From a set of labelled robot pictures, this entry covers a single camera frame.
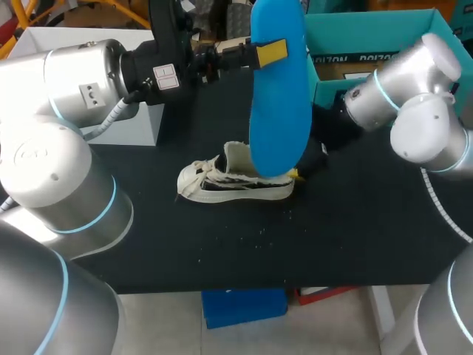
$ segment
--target black table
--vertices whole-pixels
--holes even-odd
[[[381,130],[330,156],[330,168],[285,201],[198,204],[176,179],[226,141],[245,141],[250,73],[168,105],[158,146],[94,146],[135,206],[129,235],[77,260],[119,293],[430,283],[466,247],[444,222],[419,169]],[[431,177],[445,209],[473,234],[473,181]]]

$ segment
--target shoe insole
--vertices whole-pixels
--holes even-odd
[[[299,161],[310,134],[311,108],[304,14],[299,0],[258,0],[251,13],[251,41],[286,39],[288,57],[254,71],[250,119],[251,159],[273,177]]]

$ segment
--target white sneaker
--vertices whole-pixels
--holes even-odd
[[[185,167],[177,178],[177,193],[201,203],[245,198],[282,200],[292,193],[293,178],[265,178],[256,172],[248,145],[227,142],[223,151],[212,160],[195,161]]]

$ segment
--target white box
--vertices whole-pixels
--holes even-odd
[[[152,40],[153,35],[148,30],[28,27],[13,48],[9,58],[110,38],[119,41],[127,50],[134,50],[142,42]],[[155,146],[163,108],[164,105],[147,106],[145,103],[141,103],[140,110],[134,118],[114,122],[107,131],[91,140],[90,143]],[[87,127],[82,131],[88,133],[94,128],[95,126]]]

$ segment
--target yellow frame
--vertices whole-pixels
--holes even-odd
[[[16,17],[18,18],[18,28],[22,28],[26,30],[27,27],[35,24],[36,22],[40,21],[45,16],[49,15],[52,11],[58,9],[60,6],[64,5],[65,0],[57,0],[56,4],[52,6],[50,9],[42,13],[40,16],[35,18],[34,20],[30,21],[29,18],[33,13],[33,10],[36,8],[38,4],[38,0],[30,0],[26,8],[23,7],[21,0],[11,0],[13,10],[15,11]],[[147,20],[142,18],[141,16],[137,15],[130,9],[127,9],[122,4],[118,3],[116,0],[80,0],[81,2],[97,2],[101,4],[108,4],[114,6],[118,11],[123,13],[124,15],[128,16],[132,20],[135,20],[138,24],[141,24],[143,27],[147,29],[151,29],[151,25]],[[13,36],[8,40],[8,42],[3,46],[0,47],[0,59],[4,59],[10,54],[11,50],[16,44],[16,39]]]

